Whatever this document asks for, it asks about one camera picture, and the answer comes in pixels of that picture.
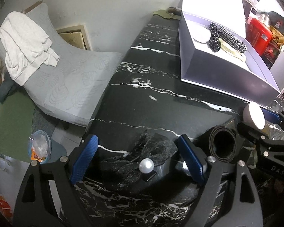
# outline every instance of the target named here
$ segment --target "blue gripper pad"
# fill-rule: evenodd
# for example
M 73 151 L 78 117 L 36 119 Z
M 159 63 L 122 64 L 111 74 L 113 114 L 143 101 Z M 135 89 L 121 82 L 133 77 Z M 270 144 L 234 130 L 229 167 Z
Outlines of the blue gripper pad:
M 187 168 L 191 174 L 192 179 L 197 182 L 199 185 L 203 185 L 205 183 L 203 165 L 198 159 L 196 150 L 201 150 L 200 148 L 196 148 L 187 138 L 186 135 L 181 135 L 178 139 L 177 143 L 178 150 L 183 157 Z
M 70 176 L 70 182 L 72 185 L 82 180 L 88 168 L 88 165 L 94 157 L 97 149 L 98 137 L 96 135 L 93 135 L 73 165 L 72 174 Z
M 269 111 L 265 108 L 261 108 L 264 114 L 265 120 L 273 123 L 273 124 L 279 124 L 280 123 L 280 118 L 279 115 L 275 112 Z

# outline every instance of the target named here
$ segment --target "plastic bag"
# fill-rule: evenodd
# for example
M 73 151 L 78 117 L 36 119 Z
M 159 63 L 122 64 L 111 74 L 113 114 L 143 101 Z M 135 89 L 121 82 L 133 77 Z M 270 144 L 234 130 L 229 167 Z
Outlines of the plastic bag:
M 273 11 L 267 13 L 267 15 L 270 19 L 270 31 L 273 36 L 261 57 L 270 69 L 279 55 L 281 46 L 284 45 L 284 18 Z
M 39 158 L 47 157 L 48 143 L 44 134 L 34 136 L 32 148 Z

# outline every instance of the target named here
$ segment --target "white round object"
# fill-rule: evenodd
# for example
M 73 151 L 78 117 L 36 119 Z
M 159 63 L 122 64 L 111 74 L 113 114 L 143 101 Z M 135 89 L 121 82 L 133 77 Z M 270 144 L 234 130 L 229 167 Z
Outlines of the white round object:
M 193 28 L 194 40 L 206 44 L 211 38 L 211 32 L 203 26 L 195 25 Z
M 139 170 L 144 174 L 150 173 L 154 167 L 154 162 L 149 158 L 143 159 L 139 164 Z
M 243 110 L 243 121 L 251 127 L 262 130 L 265 118 L 262 109 L 256 102 L 250 102 Z

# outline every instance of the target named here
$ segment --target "white wall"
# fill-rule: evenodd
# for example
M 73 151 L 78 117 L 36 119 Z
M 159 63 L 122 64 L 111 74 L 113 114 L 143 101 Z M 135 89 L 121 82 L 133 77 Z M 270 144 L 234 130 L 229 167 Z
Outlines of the white wall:
M 6 0 L 0 25 L 11 11 L 38 0 Z M 43 0 L 55 28 L 85 23 L 94 51 L 126 53 L 152 11 L 177 6 L 180 0 Z

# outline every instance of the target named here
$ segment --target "white pearl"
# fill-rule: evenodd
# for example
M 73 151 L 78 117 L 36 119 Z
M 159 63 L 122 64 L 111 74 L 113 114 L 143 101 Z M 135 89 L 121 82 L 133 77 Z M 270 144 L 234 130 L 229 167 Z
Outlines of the white pearl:
M 154 162 L 149 158 L 143 159 L 139 164 L 140 172 L 145 174 L 150 173 L 154 167 Z

